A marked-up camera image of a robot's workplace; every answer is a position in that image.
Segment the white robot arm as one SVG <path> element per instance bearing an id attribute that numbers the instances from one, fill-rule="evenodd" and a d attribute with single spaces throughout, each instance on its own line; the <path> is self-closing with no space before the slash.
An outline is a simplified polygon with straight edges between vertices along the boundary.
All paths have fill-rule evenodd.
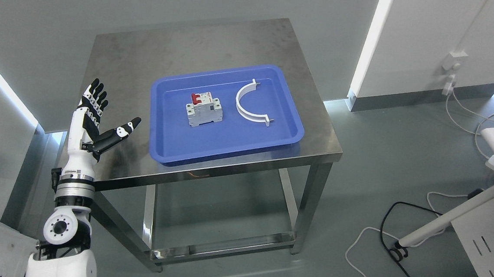
<path id="1" fill-rule="evenodd" d="M 80 171 L 51 170 L 55 210 L 43 226 L 43 240 L 27 263 L 25 277 L 97 277 L 91 249 L 94 179 Z"/>

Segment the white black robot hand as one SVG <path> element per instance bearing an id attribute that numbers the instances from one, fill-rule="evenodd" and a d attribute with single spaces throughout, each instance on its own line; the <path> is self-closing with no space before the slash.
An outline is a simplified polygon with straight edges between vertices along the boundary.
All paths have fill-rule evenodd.
<path id="1" fill-rule="evenodd" d="M 126 140 L 141 123 L 142 119 L 136 117 L 101 134 L 101 118 L 108 106 L 106 97 L 104 84 L 98 78 L 83 92 L 69 126 L 68 161 L 62 169 L 62 175 L 94 178 L 95 166 L 101 154 Z"/>

